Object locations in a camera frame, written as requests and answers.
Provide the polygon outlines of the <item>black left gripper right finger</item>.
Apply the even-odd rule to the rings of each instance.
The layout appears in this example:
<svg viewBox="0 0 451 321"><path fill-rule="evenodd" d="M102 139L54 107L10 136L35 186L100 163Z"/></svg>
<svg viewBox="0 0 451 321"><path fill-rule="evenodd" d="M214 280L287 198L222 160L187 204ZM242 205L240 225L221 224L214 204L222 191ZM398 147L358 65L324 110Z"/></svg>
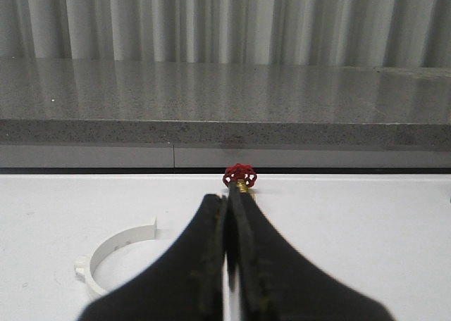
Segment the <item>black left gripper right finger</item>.
<svg viewBox="0 0 451 321"><path fill-rule="evenodd" d="M229 188L227 219L228 272L239 279L243 320L391 320L378 301L298 253L236 186Z"/></svg>

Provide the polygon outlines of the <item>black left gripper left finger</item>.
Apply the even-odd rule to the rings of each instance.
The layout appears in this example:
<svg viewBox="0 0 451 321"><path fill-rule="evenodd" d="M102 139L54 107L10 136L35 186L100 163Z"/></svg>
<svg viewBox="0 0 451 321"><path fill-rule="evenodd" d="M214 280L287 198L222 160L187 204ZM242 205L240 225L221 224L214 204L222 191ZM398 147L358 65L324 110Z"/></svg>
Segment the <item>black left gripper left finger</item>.
<svg viewBox="0 0 451 321"><path fill-rule="evenodd" d="M226 214L226 198L207 194L162 256L91 303L80 319L222 320Z"/></svg>

